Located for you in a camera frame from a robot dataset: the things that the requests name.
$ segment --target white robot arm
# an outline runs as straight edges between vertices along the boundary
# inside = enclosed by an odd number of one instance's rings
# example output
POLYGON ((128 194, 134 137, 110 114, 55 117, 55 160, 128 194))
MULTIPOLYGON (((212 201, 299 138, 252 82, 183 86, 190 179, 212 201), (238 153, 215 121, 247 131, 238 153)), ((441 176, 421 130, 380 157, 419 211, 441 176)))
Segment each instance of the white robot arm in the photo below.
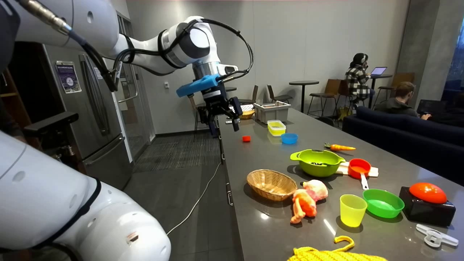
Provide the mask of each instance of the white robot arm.
MULTIPOLYGON (((116 60, 116 66, 132 63, 161 76, 192 64, 196 82, 178 89, 178 96, 202 92, 210 122, 216 115, 225 114, 232 120, 241 115, 236 99, 226 98, 223 83, 247 75, 251 67, 226 73, 203 18, 189 18, 154 40, 136 41, 119 34, 109 0, 42 4, 60 17, 35 0, 0 0, 0 33, 6 33, 0 40, 0 70, 12 56, 13 41, 80 46, 97 67, 99 53, 116 60)), ((118 79, 112 70, 102 76, 118 79)), ((41 249, 54 243, 74 250, 81 260, 170 259, 171 244, 158 221, 125 194, 3 133, 0 156, 0 250, 41 249)))

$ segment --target couch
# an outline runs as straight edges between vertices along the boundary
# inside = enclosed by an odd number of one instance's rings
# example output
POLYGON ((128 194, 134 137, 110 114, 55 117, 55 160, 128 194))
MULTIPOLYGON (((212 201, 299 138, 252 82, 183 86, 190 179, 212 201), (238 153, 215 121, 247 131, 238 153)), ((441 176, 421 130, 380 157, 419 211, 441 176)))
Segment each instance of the couch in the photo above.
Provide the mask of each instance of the couch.
POLYGON ((464 186, 464 128, 358 108, 342 131, 464 186))

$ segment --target plastic cup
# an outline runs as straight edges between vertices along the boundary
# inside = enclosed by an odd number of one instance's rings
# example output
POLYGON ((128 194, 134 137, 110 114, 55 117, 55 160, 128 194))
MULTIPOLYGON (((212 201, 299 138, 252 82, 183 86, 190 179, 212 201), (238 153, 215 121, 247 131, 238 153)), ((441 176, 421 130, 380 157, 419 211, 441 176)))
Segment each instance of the plastic cup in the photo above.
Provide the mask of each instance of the plastic cup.
POLYGON ((355 195, 342 195, 339 198, 339 217, 345 227, 358 228, 363 223, 367 204, 355 195))

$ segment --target gray floor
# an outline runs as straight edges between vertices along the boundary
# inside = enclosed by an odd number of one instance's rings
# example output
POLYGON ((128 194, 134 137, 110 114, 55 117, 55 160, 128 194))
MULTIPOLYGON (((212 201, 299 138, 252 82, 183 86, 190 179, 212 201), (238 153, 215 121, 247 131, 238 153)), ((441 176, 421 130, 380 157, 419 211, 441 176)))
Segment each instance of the gray floor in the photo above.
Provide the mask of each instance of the gray floor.
POLYGON ((170 234, 173 261, 239 260, 219 143, 209 133, 160 137, 135 165, 126 194, 167 233, 189 215, 215 170, 197 209, 170 234))

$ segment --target woven basket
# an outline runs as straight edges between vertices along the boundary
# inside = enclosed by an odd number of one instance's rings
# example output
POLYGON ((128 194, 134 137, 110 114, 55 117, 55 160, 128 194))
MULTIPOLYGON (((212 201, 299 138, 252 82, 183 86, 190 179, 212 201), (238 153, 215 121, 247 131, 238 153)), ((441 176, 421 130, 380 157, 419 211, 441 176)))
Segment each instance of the woven basket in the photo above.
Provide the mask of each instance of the woven basket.
POLYGON ((289 199, 297 189, 296 182, 289 176, 265 169, 251 172, 247 183, 252 192, 273 202, 289 199))

